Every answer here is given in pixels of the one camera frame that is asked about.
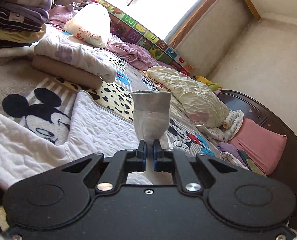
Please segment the purple crumpled sheet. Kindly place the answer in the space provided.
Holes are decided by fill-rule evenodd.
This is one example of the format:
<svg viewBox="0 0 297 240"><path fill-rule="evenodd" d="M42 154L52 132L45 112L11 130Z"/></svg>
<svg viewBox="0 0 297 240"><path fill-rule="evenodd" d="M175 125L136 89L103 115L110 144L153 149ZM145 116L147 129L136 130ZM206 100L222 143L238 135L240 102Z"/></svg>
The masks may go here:
<svg viewBox="0 0 297 240"><path fill-rule="evenodd" d="M63 28L66 22L71 20L78 12L79 10L68 10L66 6L56 5L49 10L48 23ZM125 42L114 34L110 34L104 48L140 70L146 71L155 66L163 66L172 69L172 67L166 63L154 59L145 48Z"/></svg>

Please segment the pink pillow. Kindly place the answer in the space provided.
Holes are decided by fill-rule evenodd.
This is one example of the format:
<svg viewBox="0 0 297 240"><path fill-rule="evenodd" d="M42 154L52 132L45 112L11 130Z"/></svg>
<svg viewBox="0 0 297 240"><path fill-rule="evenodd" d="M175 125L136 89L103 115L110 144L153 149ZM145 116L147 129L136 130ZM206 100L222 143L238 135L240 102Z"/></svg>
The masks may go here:
<svg viewBox="0 0 297 240"><path fill-rule="evenodd" d="M269 131L253 120L245 118L238 133L230 143L243 150L265 174L276 169L287 144L287 137Z"/></svg>

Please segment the purple folded garment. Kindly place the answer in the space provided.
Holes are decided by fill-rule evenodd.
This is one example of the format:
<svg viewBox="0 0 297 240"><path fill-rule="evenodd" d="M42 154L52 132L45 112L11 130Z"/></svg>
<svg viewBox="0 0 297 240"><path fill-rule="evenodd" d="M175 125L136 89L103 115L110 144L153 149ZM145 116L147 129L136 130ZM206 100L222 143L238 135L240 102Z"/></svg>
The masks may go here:
<svg viewBox="0 0 297 240"><path fill-rule="evenodd" d="M49 20L52 3L53 0L0 0L0 7L44 24Z"/></svg>

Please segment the white quilted garment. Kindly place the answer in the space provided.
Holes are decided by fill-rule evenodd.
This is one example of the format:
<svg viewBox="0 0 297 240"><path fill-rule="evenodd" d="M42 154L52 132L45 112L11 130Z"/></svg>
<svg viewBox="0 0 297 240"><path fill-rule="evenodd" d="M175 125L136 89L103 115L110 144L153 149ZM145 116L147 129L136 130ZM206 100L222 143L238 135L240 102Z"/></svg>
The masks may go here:
<svg viewBox="0 0 297 240"><path fill-rule="evenodd" d="M25 178L70 163L91 153L111 157L124 149L136 149L140 140L152 145L161 140L170 123L168 92L132 94L133 121L127 121L93 101L84 91L77 94L67 140L62 145L39 137L0 114L0 187L8 189Z"/></svg>

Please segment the colourful alphabet foam mat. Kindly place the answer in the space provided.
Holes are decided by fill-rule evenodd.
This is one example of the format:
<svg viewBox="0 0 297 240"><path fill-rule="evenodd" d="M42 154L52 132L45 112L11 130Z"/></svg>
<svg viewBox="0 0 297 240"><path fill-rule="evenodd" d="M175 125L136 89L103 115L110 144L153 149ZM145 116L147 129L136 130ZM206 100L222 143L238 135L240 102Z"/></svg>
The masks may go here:
<svg viewBox="0 0 297 240"><path fill-rule="evenodd" d="M185 59L134 18L131 18L131 16L105 0L89 1L99 3L108 10L109 16L113 22L112 25L115 28L114 33L119 38L125 42L133 43L146 49L154 59L186 75L193 74L195 69L189 65Z"/></svg>

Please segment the cream satin quilt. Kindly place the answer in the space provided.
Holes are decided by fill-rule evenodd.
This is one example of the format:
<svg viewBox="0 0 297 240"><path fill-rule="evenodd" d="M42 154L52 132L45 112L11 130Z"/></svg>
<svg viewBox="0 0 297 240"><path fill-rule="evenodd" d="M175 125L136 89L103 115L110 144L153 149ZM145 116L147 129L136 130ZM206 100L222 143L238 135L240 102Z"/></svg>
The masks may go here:
<svg viewBox="0 0 297 240"><path fill-rule="evenodd" d="M229 115L228 107L204 83L162 66L150 68L147 74L173 94L194 124L219 127Z"/></svg>

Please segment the grey Mickey Mouse blanket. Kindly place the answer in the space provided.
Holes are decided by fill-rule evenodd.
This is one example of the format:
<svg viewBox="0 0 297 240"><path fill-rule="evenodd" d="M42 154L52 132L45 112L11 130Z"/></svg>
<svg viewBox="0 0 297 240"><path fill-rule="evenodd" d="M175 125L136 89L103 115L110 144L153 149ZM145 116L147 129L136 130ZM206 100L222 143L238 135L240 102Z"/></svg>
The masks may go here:
<svg viewBox="0 0 297 240"><path fill-rule="evenodd" d="M87 93L98 105L127 121L133 121L133 93L114 84L109 85L103 92L92 90ZM48 88L39 87L34 90L35 101L33 102L28 101L20 94L10 94L2 101L3 112L0 114L54 145L62 145L67 140L70 131L77 94L72 96L57 95ZM188 156L195 156L198 153L219 156L215 145L208 141L179 112L170 113L170 123L165 135L170 149L182 150ZM0 187L0 232L9 226L3 208L4 192L5 190Z"/></svg>

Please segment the beige folded cloth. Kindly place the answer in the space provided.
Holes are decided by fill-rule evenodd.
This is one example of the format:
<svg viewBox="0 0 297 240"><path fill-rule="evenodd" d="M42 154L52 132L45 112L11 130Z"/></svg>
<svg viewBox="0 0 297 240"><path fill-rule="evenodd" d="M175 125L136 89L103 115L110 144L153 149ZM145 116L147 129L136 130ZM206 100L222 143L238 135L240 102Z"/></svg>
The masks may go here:
<svg viewBox="0 0 297 240"><path fill-rule="evenodd" d="M98 89L103 84L99 76L43 55L34 55L32 64L37 70L63 78L78 85Z"/></svg>

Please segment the dark striped folded garment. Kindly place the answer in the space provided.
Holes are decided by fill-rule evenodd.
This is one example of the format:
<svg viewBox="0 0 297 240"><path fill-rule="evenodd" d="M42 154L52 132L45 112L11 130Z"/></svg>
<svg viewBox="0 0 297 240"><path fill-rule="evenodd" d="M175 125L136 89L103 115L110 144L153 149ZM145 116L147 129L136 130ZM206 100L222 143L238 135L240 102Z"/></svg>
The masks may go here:
<svg viewBox="0 0 297 240"><path fill-rule="evenodd" d="M37 23L19 13L0 7L0 29L13 31L40 31L42 23Z"/></svg>

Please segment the yellow plush toy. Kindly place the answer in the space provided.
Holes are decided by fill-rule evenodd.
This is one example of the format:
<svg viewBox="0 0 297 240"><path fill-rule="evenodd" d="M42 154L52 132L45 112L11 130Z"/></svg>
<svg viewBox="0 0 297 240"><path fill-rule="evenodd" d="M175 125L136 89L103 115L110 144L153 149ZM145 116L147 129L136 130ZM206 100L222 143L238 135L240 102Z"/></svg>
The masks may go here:
<svg viewBox="0 0 297 240"><path fill-rule="evenodd" d="M202 82L204 83L207 87L209 87L213 92L215 91L218 91L218 90L222 90L222 86L219 85L218 83L214 83L208 79L206 79L205 77L203 76L198 76L198 75L195 75L194 76L194 79L199 81L199 82Z"/></svg>

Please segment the white printed pillow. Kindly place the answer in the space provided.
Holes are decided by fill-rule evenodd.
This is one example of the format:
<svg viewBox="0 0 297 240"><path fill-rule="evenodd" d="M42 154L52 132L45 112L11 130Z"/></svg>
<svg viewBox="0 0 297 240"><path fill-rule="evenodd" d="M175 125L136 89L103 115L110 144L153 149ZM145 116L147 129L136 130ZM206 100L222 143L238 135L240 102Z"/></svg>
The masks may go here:
<svg viewBox="0 0 297 240"><path fill-rule="evenodd" d="M91 3L67 21L63 29L87 44L104 48L110 37L110 17L105 7Z"/></svg>

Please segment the dark wooden headboard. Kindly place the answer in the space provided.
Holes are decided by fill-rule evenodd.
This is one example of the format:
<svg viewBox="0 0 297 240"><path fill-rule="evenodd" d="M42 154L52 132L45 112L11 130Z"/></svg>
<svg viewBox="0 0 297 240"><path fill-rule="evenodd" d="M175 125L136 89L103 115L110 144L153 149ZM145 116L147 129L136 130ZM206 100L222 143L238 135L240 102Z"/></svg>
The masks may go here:
<svg viewBox="0 0 297 240"><path fill-rule="evenodd" d="M243 150L270 178L297 194L297 136L272 111L255 99L233 90L219 94L229 109L244 113L243 124L230 141Z"/></svg>

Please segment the white floral folded blanket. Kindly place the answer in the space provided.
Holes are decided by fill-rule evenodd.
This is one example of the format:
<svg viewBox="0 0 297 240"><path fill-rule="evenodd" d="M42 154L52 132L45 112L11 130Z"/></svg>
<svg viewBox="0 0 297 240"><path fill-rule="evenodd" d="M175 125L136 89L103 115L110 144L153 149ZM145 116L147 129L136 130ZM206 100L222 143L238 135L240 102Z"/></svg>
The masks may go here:
<svg viewBox="0 0 297 240"><path fill-rule="evenodd" d="M106 83L116 79L117 70L104 50L82 44L56 28L49 27L34 53L99 76Z"/></svg>

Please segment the small patterned baby blanket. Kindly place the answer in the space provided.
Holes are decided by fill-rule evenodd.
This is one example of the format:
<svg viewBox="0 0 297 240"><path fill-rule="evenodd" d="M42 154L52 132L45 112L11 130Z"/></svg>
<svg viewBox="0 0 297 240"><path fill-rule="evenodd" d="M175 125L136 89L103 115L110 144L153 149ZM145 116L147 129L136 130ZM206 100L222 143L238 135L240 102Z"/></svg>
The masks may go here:
<svg viewBox="0 0 297 240"><path fill-rule="evenodd" d="M229 111L228 116L220 127L208 128L208 139L219 142L230 141L240 130L244 120L244 113L241 110Z"/></svg>

